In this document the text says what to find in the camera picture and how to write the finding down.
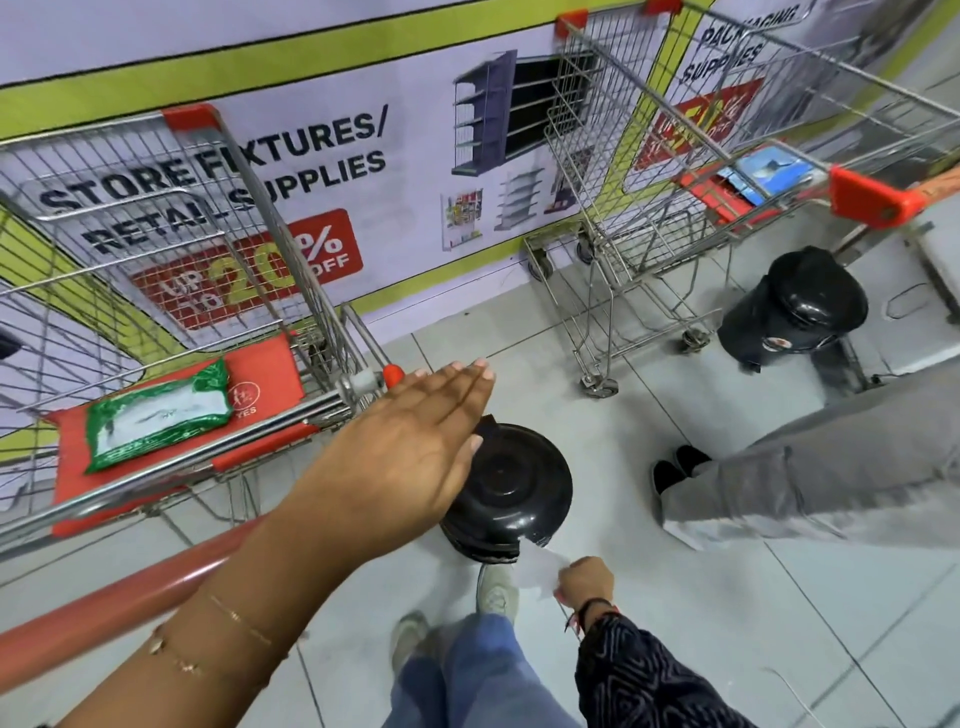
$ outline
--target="green and white wet wipes pack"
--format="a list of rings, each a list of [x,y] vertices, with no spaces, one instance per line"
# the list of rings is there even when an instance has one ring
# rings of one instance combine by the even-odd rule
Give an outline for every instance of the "green and white wet wipes pack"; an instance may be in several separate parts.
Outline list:
[[[193,376],[95,401],[86,411],[87,473],[226,425],[228,372],[217,359]]]

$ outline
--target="red discount sign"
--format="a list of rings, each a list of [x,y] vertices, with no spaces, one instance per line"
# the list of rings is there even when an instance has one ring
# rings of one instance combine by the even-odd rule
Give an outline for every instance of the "red discount sign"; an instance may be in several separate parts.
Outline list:
[[[727,86],[680,102],[677,111],[700,127],[712,141],[723,141],[762,85],[763,79],[753,79],[746,84]],[[699,144],[700,140],[688,126],[661,112],[636,157],[634,169],[679,157]]]
[[[346,210],[330,210],[289,227],[300,254],[320,283],[363,269]],[[234,240],[233,247],[243,262],[231,254],[225,243],[141,271],[131,281],[188,329],[207,327],[262,305],[252,278],[270,301],[298,292],[269,234]]]

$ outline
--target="pants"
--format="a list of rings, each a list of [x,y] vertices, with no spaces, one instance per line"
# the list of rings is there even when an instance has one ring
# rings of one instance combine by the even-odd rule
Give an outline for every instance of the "pants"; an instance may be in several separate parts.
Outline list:
[[[384,728],[574,728],[499,615],[472,615],[441,666],[414,655],[396,679]]]
[[[698,549],[756,538],[960,547],[960,358],[706,463],[660,505],[663,527]]]

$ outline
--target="gray pants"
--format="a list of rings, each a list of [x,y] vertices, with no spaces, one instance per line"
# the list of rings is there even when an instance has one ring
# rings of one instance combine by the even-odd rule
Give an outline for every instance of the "gray pants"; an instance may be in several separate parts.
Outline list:
[[[661,506],[663,528],[697,549],[755,538],[960,547],[960,361],[700,466]]]

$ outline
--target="person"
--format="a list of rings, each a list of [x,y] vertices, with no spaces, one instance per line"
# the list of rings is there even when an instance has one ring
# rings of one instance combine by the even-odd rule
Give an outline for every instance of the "person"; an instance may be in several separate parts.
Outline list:
[[[745,539],[960,546],[960,357],[801,417],[718,460],[660,461],[663,528],[696,549]]]
[[[473,430],[494,379],[483,359],[403,379],[333,438],[237,552],[60,725],[235,726],[348,576],[439,523],[481,443]],[[591,728],[751,726],[616,611],[600,559],[572,564],[559,582],[586,632],[576,682]],[[576,725],[523,658],[517,604],[507,567],[482,570],[477,614],[445,655],[430,656],[422,616],[402,619],[386,726]]]

